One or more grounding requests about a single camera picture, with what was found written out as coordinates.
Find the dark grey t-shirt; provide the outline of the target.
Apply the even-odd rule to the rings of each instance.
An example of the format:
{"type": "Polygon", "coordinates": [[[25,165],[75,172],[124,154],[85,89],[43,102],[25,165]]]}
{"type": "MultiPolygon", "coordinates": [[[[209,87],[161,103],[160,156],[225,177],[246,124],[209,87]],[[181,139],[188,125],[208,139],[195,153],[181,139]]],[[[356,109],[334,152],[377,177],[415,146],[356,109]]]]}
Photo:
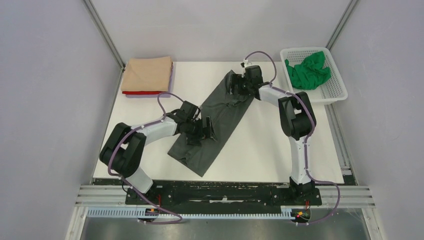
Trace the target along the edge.
{"type": "Polygon", "coordinates": [[[230,70],[202,103],[201,116],[211,118],[215,140],[204,139],[200,146],[188,145],[186,134],[182,133],[167,152],[200,177],[215,161],[254,100],[253,96],[230,94],[234,74],[230,70]]]}

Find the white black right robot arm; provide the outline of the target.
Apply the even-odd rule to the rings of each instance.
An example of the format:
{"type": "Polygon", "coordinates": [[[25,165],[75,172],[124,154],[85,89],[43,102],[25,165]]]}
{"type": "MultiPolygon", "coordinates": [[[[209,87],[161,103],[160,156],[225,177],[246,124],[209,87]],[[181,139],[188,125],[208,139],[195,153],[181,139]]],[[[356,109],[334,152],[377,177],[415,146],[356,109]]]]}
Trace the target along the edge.
{"type": "Polygon", "coordinates": [[[315,182],[308,172],[308,139],[317,125],[316,117],[306,92],[293,93],[271,86],[263,81],[258,65],[242,63],[243,72],[230,75],[229,93],[236,96],[252,96],[278,108],[280,125],[288,137],[291,150],[291,175],[289,199],[302,204],[315,189],[315,182]]]}

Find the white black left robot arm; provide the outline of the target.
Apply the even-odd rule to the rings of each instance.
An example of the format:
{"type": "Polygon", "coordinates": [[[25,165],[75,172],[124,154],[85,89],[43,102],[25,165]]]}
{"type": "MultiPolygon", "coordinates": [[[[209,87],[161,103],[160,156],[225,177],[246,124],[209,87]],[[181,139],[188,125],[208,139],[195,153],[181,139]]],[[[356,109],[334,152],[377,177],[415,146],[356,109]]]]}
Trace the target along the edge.
{"type": "Polygon", "coordinates": [[[99,160],[107,165],[108,173],[125,180],[138,190],[145,204],[153,203],[157,190],[154,181],[140,166],[144,148],[160,139],[184,135],[189,146],[201,146],[207,140],[216,140],[212,117],[202,116],[202,110],[188,101],[180,108],[165,112],[159,119],[141,125],[118,123],[105,142],[99,160]]]}

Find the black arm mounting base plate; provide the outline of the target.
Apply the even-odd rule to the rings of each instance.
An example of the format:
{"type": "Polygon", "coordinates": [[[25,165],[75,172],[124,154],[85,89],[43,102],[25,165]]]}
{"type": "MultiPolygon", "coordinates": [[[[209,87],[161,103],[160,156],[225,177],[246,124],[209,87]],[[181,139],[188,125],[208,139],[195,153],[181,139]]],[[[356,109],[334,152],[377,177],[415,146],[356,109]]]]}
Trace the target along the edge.
{"type": "Polygon", "coordinates": [[[277,214],[283,206],[321,206],[313,183],[154,180],[144,196],[177,214],[277,214]]]}

